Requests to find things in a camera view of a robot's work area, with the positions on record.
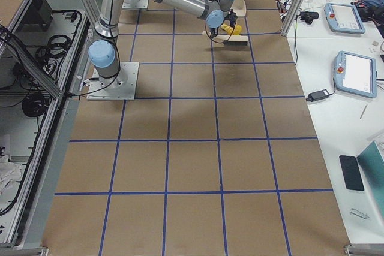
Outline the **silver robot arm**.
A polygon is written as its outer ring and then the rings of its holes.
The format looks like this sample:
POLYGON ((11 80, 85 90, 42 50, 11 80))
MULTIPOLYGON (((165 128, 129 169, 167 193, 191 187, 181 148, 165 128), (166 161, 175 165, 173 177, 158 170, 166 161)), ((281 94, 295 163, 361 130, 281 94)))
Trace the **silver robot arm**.
MULTIPOLYGON (((93 41, 88 55, 102 89, 118 87, 125 82, 119 63, 117 38, 119 18, 123 9, 139 10, 148 7, 149 0, 102 0, 99 18, 95 23, 93 41)), ((235 0, 153 0, 174 9, 194 15, 206 22, 211 38, 216 37, 218 28, 227 20, 235 22, 232 10, 235 0)))

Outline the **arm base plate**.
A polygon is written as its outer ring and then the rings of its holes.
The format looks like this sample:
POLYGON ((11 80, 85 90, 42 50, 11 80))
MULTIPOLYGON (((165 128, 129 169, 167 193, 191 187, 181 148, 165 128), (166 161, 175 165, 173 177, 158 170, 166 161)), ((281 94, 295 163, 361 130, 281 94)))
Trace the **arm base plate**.
POLYGON ((121 62, 120 72, 116 79, 100 78, 97 70, 93 70, 93 78, 90 82, 90 94, 86 95, 90 101, 117 101, 134 100, 136 94, 137 76, 139 73, 138 62, 121 62))
POLYGON ((122 10, 147 10, 148 0, 124 0, 122 10))

